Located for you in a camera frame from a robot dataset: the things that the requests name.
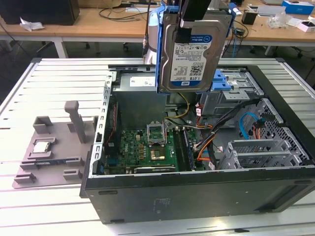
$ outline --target sticker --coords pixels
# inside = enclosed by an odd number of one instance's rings
[[[212,164],[211,161],[209,161],[209,167],[212,171],[214,171],[216,169],[216,167],[214,166],[214,164]]]
[[[237,85],[237,82],[236,81],[228,81],[227,82],[229,85]]]
[[[197,113],[197,116],[200,117],[200,116],[201,116],[201,109],[200,109],[200,108],[197,108],[197,109],[196,109],[196,113]]]
[[[171,70],[172,84],[195,86],[202,80],[207,62],[203,54],[209,49],[211,41],[210,35],[192,35],[189,44],[175,43]]]
[[[156,78],[154,76],[148,77],[131,77],[130,87],[151,87],[156,85]]]
[[[36,165],[50,165],[50,162],[37,162]]]
[[[182,86],[189,86],[190,82],[189,81],[184,81],[182,82]]]

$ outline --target table leg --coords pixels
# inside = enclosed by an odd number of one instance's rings
[[[12,47],[10,45],[10,41],[8,40],[1,40],[0,41],[1,46],[3,46],[7,52],[11,52],[12,51]]]
[[[99,42],[95,42],[95,50],[96,50],[96,54],[100,55],[100,48],[99,48]]]
[[[276,51],[276,49],[277,49],[276,46],[268,46],[265,51],[265,56],[272,56],[274,52]]]
[[[68,58],[68,53],[64,46],[64,42],[62,42],[61,39],[56,39],[54,40],[54,44],[55,44],[59,58]]]

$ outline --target paper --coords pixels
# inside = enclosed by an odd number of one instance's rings
[[[45,28],[41,22],[35,22],[35,23],[28,22],[28,21],[23,20],[21,17],[20,17],[20,20],[21,20],[20,26],[30,32],[32,30],[41,30]]]
[[[303,20],[297,19],[297,18],[291,18],[286,22],[287,25],[297,27]]]

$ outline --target hard drive label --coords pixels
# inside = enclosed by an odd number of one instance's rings
[[[211,35],[192,35],[189,44],[175,43],[171,71],[173,85],[195,86],[202,80],[207,62],[203,54],[211,41]]]

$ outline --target blue box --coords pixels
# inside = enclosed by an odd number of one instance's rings
[[[285,6],[285,12],[287,14],[303,14],[310,15],[314,9],[314,6],[306,1],[300,1],[299,3],[291,3],[289,1],[283,1],[281,6]]]

